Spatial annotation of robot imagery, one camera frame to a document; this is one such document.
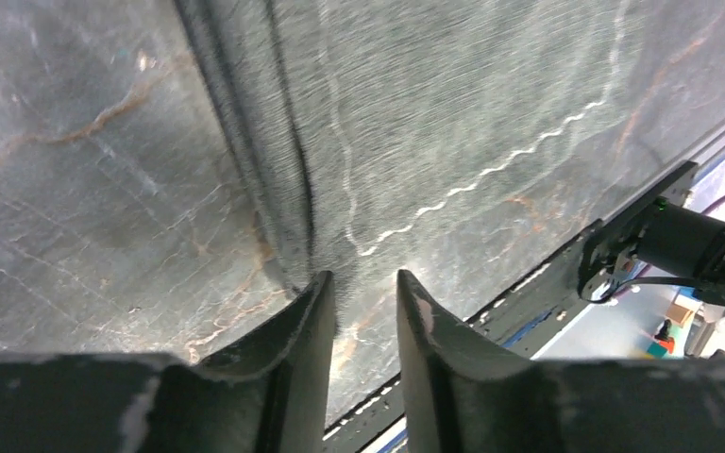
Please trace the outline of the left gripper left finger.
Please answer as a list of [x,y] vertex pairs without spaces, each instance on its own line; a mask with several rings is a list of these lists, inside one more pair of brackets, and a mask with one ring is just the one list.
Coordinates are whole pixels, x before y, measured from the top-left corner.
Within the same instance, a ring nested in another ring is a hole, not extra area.
[[316,452],[336,330],[334,278],[204,360],[0,354],[0,452]]

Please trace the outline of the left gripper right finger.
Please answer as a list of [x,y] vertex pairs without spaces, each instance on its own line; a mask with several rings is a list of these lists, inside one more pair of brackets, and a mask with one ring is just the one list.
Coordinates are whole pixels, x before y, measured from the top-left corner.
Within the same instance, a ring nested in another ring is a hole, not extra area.
[[532,361],[396,275],[412,452],[725,452],[725,359]]

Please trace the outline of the grey cloth napkin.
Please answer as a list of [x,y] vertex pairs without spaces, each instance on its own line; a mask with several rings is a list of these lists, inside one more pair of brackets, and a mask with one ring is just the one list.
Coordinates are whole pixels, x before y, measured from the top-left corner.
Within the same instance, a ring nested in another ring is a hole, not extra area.
[[274,252],[378,280],[625,125],[677,1],[179,1]]

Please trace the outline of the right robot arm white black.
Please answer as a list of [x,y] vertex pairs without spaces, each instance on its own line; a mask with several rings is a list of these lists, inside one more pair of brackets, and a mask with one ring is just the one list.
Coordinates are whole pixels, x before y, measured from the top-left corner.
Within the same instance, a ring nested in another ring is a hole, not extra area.
[[599,226],[582,252],[580,299],[604,304],[632,285],[690,289],[725,307],[725,222],[658,197]]

